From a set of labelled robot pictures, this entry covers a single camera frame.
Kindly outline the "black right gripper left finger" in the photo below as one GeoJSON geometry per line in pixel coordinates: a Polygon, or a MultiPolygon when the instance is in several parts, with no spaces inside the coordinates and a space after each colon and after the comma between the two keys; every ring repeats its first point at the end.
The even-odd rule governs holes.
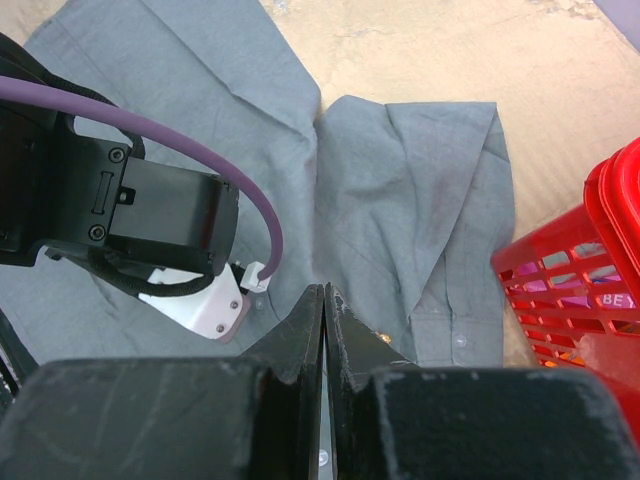
{"type": "Polygon", "coordinates": [[[316,478],[324,293],[237,357],[42,366],[2,421],[2,477],[316,478]]]}

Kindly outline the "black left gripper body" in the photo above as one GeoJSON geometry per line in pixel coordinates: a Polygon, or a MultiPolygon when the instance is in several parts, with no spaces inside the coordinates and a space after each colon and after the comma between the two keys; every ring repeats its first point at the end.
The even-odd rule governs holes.
{"type": "Polygon", "coordinates": [[[67,259],[130,296],[144,294],[159,298],[184,297],[203,291],[212,285],[215,279],[212,274],[204,274],[179,283],[152,283],[146,278],[119,269],[109,261],[105,251],[96,248],[89,248],[81,255],[74,255],[59,248],[48,247],[45,255],[54,261],[67,259]]]}

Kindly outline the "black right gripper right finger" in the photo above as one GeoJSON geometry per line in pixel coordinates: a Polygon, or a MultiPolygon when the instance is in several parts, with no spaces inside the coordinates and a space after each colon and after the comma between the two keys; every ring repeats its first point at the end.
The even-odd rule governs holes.
{"type": "Polygon", "coordinates": [[[324,299],[338,479],[635,479],[612,394],[575,369],[422,368],[324,299]]]}

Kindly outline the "grey button-up shirt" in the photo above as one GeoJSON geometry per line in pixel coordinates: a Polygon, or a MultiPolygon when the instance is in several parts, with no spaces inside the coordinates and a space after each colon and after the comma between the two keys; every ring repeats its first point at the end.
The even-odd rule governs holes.
{"type": "Polygon", "coordinates": [[[1,55],[160,115],[265,190],[285,258],[243,341],[277,325],[305,284],[333,280],[413,360],[500,362],[489,258],[514,214],[493,104],[343,97],[318,115],[317,86],[248,1],[74,3],[27,48],[3,40],[1,55]]]}

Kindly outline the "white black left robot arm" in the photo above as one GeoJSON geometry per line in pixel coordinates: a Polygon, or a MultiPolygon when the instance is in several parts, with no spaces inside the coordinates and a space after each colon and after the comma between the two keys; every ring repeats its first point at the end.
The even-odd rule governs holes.
{"type": "Polygon", "coordinates": [[[1,105],[1,261],[67,259],[131,296],[180,297],[224,271],[238,189],[148,161],[140,136],[78,134],[71,115],[1,105]]]}

